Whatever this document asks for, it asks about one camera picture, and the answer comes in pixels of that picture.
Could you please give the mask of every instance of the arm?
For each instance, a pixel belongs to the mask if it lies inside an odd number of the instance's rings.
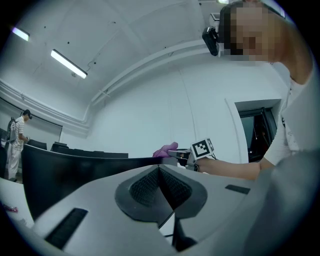
[[[23,140],[24,142],[28,142],[28,139],[22,133],[19,133],[18,137],[20,140]]]
[[[205,157],[199,159],[196,164],[199,166],[199,172],[201,173],[205,172],[212,175],[246,180],[255,180],[261,170],[274,167],[274,165],[265,158],[262,158],[260,162],[230,163]]]
[[[196,164],[199,172],[212,175],[255,180],[261,170],[273,168],[281,159],[289,156],[291,151],[286,139],[286,130],[279,116],[274,139],[260,162],[230,163],[221,160],[201,158]]]

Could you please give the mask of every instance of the white wall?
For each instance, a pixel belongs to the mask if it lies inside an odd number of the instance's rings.
[[[210,137],[219,159],[239,163],[225,102],[280,99],[286,86],[269,64],[249,66],[201,54],[171,62],[131,81],[106,99],[86,140],[74,148],[150,157],[173,141],[187,148]],[[72,148],[73,137],[68,140]]]
[[[91,150],[90,141],[87,140],[87,137],[82,134],[76,134],[74,131],[68,130],[66,127],[62,127],[60,134],[61,143],[66,143],[70,149],[81,149],[81,150]]]
[[[6,131],[11,117],[17,119],[20,113],[21,110],[0,99],[0,128]],[[47,149],[50,150],[52,144],[59,141],[61,130],[61,126],[43,121],[34,116],[32,120],[25,123],[23,134],[24,136],[29,135],[35,141],[46,143]]]

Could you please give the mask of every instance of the backpack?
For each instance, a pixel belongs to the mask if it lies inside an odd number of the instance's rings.
[[[16,135],[16,120],[11,117],[10,122],[8,123],[6,141],[9,143],[13,143],[17,138]]]

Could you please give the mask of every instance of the white ceiling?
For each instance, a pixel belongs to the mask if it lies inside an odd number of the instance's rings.
[[[30,41],[14,36],[7,49],[20,60],[25,57],[30,76],[43,79],[50,73],[48,79],[56,77],[59,90],[89,103],[136,62],[201,39],[208,19],[202,7],[207,8],[198,0],[45,0],[17,26],[30,34]],[[50,56],[52,49],[89,69],[86,79],[73,77]]]

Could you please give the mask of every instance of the black slot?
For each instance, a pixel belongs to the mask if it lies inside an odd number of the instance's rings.
[[[74,208],[45,240],[53,246],[62,249],[87,213],[87,210]]]
[[[225,188],[227,190],[232,190],[232,191],[239,192],[239,193],[246,194],[246,195],[250,191],[250,188],[243,187],[243,186],[236,186],[236,185],[228,185]]]

